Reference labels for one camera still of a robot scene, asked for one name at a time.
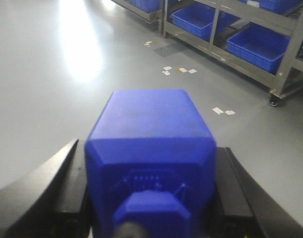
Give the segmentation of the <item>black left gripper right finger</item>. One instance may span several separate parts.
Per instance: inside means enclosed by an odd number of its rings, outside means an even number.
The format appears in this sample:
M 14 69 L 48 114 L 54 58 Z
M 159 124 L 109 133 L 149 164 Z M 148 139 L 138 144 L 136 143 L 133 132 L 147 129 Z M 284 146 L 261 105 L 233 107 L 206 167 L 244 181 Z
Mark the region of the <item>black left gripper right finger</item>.
M 217 148 L 215 185 L 219 238 L 303 238 L 303 227 L 251 177 L 230 148 Z

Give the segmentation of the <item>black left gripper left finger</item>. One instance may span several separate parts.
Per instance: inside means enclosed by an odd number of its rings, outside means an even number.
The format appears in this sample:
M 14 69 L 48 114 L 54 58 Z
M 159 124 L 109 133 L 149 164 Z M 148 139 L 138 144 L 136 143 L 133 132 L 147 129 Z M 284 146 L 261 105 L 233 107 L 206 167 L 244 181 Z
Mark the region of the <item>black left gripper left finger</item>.
M 0 238 L 86 238 L 90 202 L 85 142 L 74 139 L 0 189 Z

